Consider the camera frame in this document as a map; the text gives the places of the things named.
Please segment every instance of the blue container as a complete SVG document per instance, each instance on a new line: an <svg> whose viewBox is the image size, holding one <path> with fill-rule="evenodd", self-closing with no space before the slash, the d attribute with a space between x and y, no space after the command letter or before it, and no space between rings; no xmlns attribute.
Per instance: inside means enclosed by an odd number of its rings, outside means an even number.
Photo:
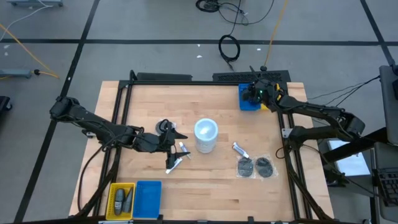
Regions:
<svg viewBox="0 0 398 224"><path fill-rule="evenodd" d="M157 218L162 196L161 181L137 181L133 218Z"/></svg>
<svg viewBox="0 0 398 224"><path fill-rule="evenodd" d="M261 104L253 104L250 103L248 101L243 101L242 99L242 92L243 90L246 90L248 88L250 84L249 83L245 83L245 84L239 84L238 88L239 88L239 107L241 110L244 111L256 111L261 109Z"/></svg>

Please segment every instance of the plastic bag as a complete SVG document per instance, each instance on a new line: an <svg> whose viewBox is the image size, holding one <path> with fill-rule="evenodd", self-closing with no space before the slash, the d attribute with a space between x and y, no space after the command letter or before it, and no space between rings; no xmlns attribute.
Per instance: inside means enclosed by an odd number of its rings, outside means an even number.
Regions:
<svg viewBox="0 0 398 224"><path fill-rule="evenodd" d="M266 179L270 177L277 177L278 171L275 165L272 163L271 156L268 154L263 154L256 157L256 162L254 163L254 170L257 178Z"/></svg>
<svg viewBox="0 0 398 224"><path fill-rule="evenodd" d="M254 171L255 160L247 159L242 156L238 156L236 164L236 176L242 178L256 178L256 172Z"/></svg>

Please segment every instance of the blue box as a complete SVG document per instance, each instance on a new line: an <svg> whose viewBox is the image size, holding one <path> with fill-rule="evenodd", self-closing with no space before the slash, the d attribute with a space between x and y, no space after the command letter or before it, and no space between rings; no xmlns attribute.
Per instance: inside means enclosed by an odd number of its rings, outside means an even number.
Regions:
<svg viewBox="0 0 398 224"><path fill-rule="evenodd" d="M157 218L162 196L161 181L137 181L133 218Z"/></svg>
<svg viewBox="0 0 398 224"><path fill-rule="evenodd" d="M243 98L242 98L243 90L246 90L249 85L250 85L249 83L239 84L238 85L238 88L239 88L239 93L238 93L239 94L239 107L243 111L256 111L256 110L261 109L261 103L253 104L253 103L250 103L248 101L243 101Z"/></svg>

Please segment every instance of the wooden table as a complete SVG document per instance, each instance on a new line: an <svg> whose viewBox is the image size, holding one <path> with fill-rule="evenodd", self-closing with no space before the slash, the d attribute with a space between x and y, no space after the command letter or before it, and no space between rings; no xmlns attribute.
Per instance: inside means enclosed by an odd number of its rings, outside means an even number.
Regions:
<svg viewBox="0 0 398 224"><path fill-rule="evenodd" d="M111 120L117 86L118 82L102 83L95 110L98 116ZM306 100L303 83L288 83L288 88L291 96ZM276 150L282 147L277 113L239 110L237 86L134 85L127 124L143 126L146 132L154 133L155 124L163 118L175 122L177 131L189 137L183 142L192 153L192 160L184 158L176 169L166 174L165 154L123 149L118 182L161 180L160 213L165 220L243 221L248 216L256 221L294 219L285 161L275 157ZM200 118L211 118L219 127L216 148L209 154L195 149L193 126ZM295 114L294 120L296 125L312 127L311 118L307 116ZM250 156L270 156L278 176L263 180L236 177L238 154L231 148L235 141ZM317 146L315 141L306 144ZM82 166L99 146L96 139L88 140ZM103 155L97 155L85 172L82 204L97 188ZM304 147L301 156L309 192L332 217L319 155ZM304 217L302 196L298 189L297 192L300 214ZM77 212L76 195L77 185L70 214ZM105 190L100 214L104 214L107 195L108 190Z"/></svg>

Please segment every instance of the gray floor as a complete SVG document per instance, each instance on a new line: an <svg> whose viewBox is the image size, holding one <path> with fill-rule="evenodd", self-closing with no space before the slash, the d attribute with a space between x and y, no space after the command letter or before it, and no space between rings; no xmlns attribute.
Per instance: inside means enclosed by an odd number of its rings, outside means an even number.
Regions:
<svg viewBox="0 0 398 224"><path fill-rule="evenodd" d="M64 0L65 7L44 9L15 24L11 31L26 39L79 39L93 0ZM88 34L89 39L213 39L229 33L231 24L217 13L195 8L194 0L101 0ZM264 14L271 1L243 0L250 21ZM398 41L398 2L367 0L386 41ZM244 40L269 40L282 0L275 0L269 17L251 26L237 26L234 36ZM10 22L32 12L0 2L0 22ZM234 19L232 12L225 12ZM290 1L277 40L377 41L358 0ZM49 108L62 89L77 44L26 44L60 80L41 75L0 81L0 95L14 103L0 129L0 222L12 222L50 123ZM233 45L223 47L233 52ZM233 65L238 72L264 63L267 45L242 45ZM398 60L398 47L389 47ZM386 65L380 46L275 45L269 70L289 70L294 82L304 82L308 97L364 82ZM1 68L40 68L17 44L0 44ZM68 95L94 110L103 80L128 77L136 72L188 73L194 80L211 80L216 72L229 72L217 45L197 44L86 44ZM325 103L332 97L313 102ZM366 122L365 133L385 125L379 82L359 90L342 107ZM63 218L68 215L83 157L86 138L76 127L58 124L49 153L28 207L25 221ZM341 189L330 189L336 218L359 222L370 217L368 199Z"/></svg>

